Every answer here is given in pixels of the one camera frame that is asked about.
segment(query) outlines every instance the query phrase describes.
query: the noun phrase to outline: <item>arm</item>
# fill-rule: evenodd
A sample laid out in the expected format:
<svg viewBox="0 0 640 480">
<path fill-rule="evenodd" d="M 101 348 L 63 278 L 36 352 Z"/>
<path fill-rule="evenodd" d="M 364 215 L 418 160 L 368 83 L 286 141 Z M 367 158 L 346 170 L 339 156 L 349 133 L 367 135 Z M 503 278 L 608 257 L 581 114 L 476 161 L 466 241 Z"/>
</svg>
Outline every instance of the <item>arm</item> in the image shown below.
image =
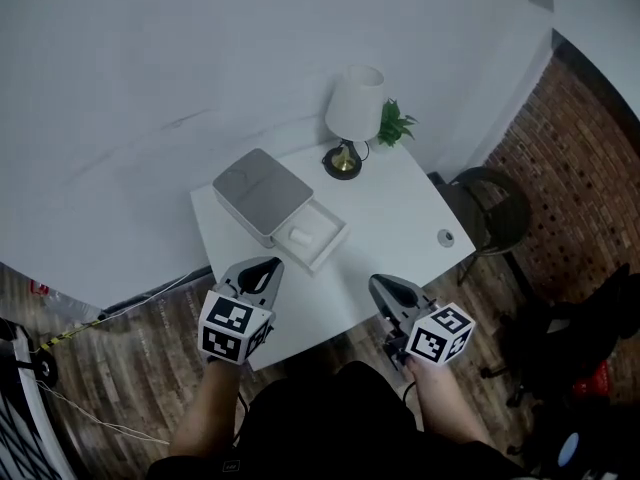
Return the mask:
<svg viewBox="0 0 640 480">
<path fill-rule="evenodd" d="M 471 410 L 447 366 L 436 366 L 415 357 L 407 368 L 416 381 L 424 428 L 463 444 L 481 441 L 493 446 L 486 429 Z"/>
<path fill-rule="evenodd" d="M 237 365 L 227 361 L 209 363 L 196 397 L 173 436 L 169 455 L 206 458 L 231 448 L 239 389 Z"/>
</svg>

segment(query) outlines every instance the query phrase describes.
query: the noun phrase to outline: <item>brick wall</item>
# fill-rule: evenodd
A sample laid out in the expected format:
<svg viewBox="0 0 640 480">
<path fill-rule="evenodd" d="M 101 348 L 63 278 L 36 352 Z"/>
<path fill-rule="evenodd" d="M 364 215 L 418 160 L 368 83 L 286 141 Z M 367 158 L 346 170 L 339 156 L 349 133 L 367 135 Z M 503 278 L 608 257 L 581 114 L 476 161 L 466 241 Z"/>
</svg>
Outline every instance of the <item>brick wall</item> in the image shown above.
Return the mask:
<svg viewBox="0 0 640 480">
<path fill-rule="evenodd" d="M 621 264 L 640 272 L 640 126 L 606 79 L 567 45 L 556 52 L 487 165 L 533 210 L 515 255 L 536 291 L 580 302 Z M 614 398 L 640 396 L 640 340 L 610 361 Z"/>
</svg>

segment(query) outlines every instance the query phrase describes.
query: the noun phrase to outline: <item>green plant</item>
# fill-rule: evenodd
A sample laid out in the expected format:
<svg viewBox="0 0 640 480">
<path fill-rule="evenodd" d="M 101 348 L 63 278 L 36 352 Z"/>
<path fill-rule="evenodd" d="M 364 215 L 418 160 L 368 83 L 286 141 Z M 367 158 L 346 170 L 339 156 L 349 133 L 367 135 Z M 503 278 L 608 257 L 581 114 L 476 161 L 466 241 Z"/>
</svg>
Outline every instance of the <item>green plant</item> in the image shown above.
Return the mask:
<svg viewBox="0 0 640 480">
<path fill-rule="evenodd" d="M 382 107 L 382 119 L 380 121 L 380 131 L 378 132 L 380 144 L 386 144 L 392 148 L 403 135 L 408 135 L 415 140 L 411 130 L 407 127 L 417 122 L 417 119 L 408 114 L 404 117 L 400 115 L 398 100 L 388 99 Z"/>
</svg>

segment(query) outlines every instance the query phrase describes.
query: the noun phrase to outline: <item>white lampshade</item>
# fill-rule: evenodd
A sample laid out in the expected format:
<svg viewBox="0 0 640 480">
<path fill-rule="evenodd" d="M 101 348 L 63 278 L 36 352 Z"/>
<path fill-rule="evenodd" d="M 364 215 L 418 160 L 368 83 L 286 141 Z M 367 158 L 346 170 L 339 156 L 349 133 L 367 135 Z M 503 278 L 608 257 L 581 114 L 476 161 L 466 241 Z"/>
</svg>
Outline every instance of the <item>white lampshade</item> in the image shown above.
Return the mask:
<svg viewBox="0 0 640 480">
<path fill-rule="evenodd" d="M 331 96 L 325 122 L 342 139 L 362 142 L 378 135 L 384 76 L 369 66 L 349 66 Z"/>
</svg>

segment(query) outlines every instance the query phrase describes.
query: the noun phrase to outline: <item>table lamp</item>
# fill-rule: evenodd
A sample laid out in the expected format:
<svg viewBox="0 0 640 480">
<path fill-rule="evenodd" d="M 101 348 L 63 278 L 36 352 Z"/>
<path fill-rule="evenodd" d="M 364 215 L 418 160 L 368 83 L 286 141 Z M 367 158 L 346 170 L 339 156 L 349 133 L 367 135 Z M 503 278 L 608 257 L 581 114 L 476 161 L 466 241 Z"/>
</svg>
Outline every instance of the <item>table lamp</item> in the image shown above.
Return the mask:
<svg viewBox="0 0 640 480">
<path fill-rule="evenodd" d="M 327 127 L 342 140 L 322 159 L 324 168 L 339 180 L 360 174 L 362 159 L 354 142 L 366 142 L 380 131 L 384 76 L 369 66 L 349 66 L 340 77 L 325 115 Z"/>
</svg>

